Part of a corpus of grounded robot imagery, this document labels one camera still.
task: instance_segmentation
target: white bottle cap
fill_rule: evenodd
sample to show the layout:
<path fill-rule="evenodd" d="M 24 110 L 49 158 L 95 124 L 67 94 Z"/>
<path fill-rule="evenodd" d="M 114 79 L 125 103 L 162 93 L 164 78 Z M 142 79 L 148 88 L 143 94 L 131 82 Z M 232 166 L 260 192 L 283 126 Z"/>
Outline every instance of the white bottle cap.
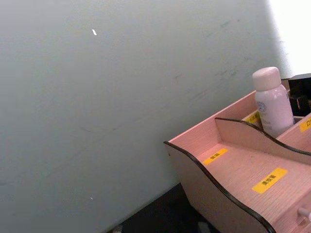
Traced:
<path fill-rule="evenodd" d="M 271 90 L 281 85 L 280 72 L 276 67 L 262 68 L 253 74 L 253 81 L 257 91 Z"/>

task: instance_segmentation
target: black edge trim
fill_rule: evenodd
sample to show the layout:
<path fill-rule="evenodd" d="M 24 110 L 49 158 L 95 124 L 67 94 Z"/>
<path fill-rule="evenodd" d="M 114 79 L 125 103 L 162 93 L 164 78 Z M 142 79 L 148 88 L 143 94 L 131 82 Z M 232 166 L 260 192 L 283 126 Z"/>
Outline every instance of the black edge trim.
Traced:
<path fill-rule="evenodd" d="M 236 204 L 238 207 L 240 207 L 242 210 L 247 212 L 250 216 L 254 217 L 259 223 L 261 223 L 264 228 L 267 230 L 268 233 L 276 233 L 274 228 L 271 226 L 271 224 L 260 214 L 249 208 L 248 206 L 244 205 L 242 202 L 240 202 L 238 199 L 236 199 L 233 195 L 231 195 L 213 176 L 210 174 L 210 172 L 203 166 L 202 163 L 200 163 L 197 158 L 195 158 L 191 153 L 188 151 L 168 142 L 165 141 L 164 144 L 173 147 L 174 149 L 182 152 L 187 157 L 189 157 L 202 171 L 203 173 L 212 181 L 212 183 L 234 204 Z"/>
<path fill-rule="evenodd" d="M 285 143 L 282 143 L 278 140 L 276 140 L 274 137 L 270 136 L 269 134 L 267 134 L 265 131 L 263 131 L 261 128 L 259 128 L 258 126 L 256 125 L 253 125 L 247 121 L 243 121 L 243 120 L 234 120 L 234 119 L 228 119 L 228 118 L 220 118 L 220 117 L 216 117 L 215 120 L 226 120 L 226 121 L 235 121 L 235 122 L 238 122 L 238 123 L 242 123 L 244 125 L 248 125 L 252 128 L 254 128 L 255 130 L 257 130 L 258 132 L 260 132 L 261 134 L 265 135 L 267 138 L 269 138 L 271 141 L 277 143 L 278 145 L 288 149 L 288 150 L 291 150 L 291 151 L 294 151 L 294 152 L 298 152 L 300 154 L 305 154 L 305 155 L 309 155 L 311 156 L 311 152 L 308 152 L 308 151 L 304 151 L 304 150 L 299 150 L 299 149 L 296 149 L 294 147 L 291 147 L 291 146 L 288 146 L 286 145 Z"/>

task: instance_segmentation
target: bottle label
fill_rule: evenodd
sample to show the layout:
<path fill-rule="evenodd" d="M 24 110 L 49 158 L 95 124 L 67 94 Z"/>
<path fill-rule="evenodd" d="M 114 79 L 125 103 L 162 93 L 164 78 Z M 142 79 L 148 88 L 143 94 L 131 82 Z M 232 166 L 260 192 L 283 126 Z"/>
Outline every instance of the bottle label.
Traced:
<path fill-rule="evenodd" d="M 273 100 L 260 100 L 256 104 L 262 127 L 272 137 L 279 136 L 293 125 L 294 117 L 287 95 Z"/>

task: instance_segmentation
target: drawer knob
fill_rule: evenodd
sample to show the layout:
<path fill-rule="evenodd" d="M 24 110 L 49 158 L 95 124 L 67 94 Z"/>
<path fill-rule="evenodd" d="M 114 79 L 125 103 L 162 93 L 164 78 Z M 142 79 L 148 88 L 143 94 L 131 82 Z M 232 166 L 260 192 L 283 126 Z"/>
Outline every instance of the drawer knob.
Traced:
<path fill-rule="evenodd" d="M 298 209 L 298 213 L 300 214 L 300 215 L 302 215 L 303 217 L 306 217 L 306 218 L 308 218 L 310 221 L 311 221 L 311 211 L 310 210 L 307 210 L 307 209 L 305 209 L 305 208 L 299 208 Z"/>

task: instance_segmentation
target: organizer compartment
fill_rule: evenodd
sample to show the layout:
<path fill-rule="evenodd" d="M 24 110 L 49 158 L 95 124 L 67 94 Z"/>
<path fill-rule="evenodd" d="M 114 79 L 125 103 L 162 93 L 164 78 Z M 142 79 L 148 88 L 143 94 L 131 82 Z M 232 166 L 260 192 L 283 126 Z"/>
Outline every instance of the organizer compartment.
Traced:
<path fill-rule="evenodd" d="M 256 112 L 254 93 L 165 142 L 166 148 L 190 203 L 220 232 L 308 232 L 310 221 L 297 210 L 311 209 L 311 130 L 300 131 L 311 115 L 272 138 L 246 122 Z M 253 189 L 278 168 L 286 174 L 275 184 L 263 193 Z"/>

